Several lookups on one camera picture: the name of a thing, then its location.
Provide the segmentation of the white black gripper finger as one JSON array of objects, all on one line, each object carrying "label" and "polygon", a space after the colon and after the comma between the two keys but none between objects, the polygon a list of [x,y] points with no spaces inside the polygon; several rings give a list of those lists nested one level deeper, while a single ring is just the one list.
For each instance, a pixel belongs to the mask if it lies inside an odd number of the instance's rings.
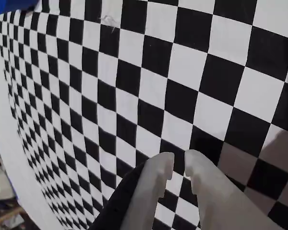
[{"label": "white black gripper finger", "polygon": [[174,153],[162,152],[127,173],[97,216],[92,230],[150,230],[158,199],[172,179]]}]

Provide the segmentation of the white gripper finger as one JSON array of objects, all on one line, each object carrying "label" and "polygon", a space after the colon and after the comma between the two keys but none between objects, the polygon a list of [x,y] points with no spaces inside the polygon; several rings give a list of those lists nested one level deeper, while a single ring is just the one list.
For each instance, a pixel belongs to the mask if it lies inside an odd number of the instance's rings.
[{"label": "white gripper finger", "polygon": [[197,196],[203,230],[279,230],[206,156],[185,152],[185,173]]}]

